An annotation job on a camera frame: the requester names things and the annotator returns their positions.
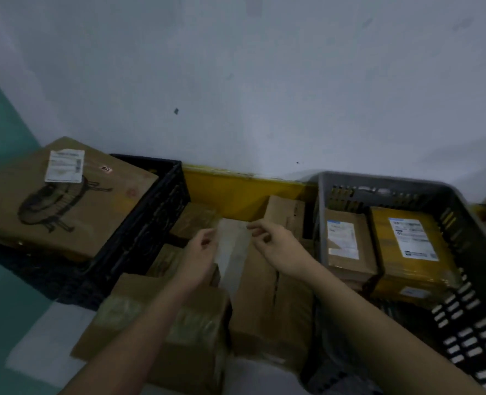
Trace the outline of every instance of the gray plastic crate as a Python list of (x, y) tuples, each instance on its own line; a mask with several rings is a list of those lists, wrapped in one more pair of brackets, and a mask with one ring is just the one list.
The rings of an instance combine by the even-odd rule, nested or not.
[(324, 209), (366, 213), (381, 206), (431, 214), (450, 246), (464, 285), (432, 309), (431, 337), (458, 367), (486, 387), (486, 229), (453, 187), (425, 180), (323, 172), (314, 238), (326, 255)]

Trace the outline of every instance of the yellow baseboard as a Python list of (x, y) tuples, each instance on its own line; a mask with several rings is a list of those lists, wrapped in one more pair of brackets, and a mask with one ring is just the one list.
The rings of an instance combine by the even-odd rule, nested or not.
[(251, 222), (265, 214), (270, 195), (314, 202), (318, 186), (299, 182), (257, 179), (249, 175), (184, 166), (192, 202), (215, 207), (224, 218)]

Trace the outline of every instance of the human arm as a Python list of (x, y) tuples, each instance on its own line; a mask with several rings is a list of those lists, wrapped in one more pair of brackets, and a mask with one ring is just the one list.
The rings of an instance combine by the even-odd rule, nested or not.
[(190, 240), (175, 277), (140, 316), (71, 379), (61, 395), (140, 393), (181, 305), (210, 270), (217, 250), (213, 236), (214, 230), (201, 230)]
[(389, 395), (478, 395), (486, 391), (315, 261), (292, 233), (257, 221), (253, 244), (278, 271), (304, 281), (328, 308), (372, 377)]

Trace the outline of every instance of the human hand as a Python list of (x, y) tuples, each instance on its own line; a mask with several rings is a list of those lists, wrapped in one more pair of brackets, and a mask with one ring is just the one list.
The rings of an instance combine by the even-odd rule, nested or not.
[(276, 270), (302, 280), (310, 254), (285, 227), (263, 219), (249, 223), (252, 243)]
[(214, 228), (205, 228), (188, 242), (179, 269), (173, 278), (181, 288), (195, 290), (211, 272), (218, 247), (215, 234)]

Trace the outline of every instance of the person's left hand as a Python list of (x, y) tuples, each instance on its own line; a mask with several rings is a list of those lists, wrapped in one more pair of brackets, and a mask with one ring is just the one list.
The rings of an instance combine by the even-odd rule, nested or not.
[(200, 230), (184, 249), (184, 255), (174, 280), (184, 290), (195, 290), (211, 272), (213, 258), (217, 252), (214, 228)]

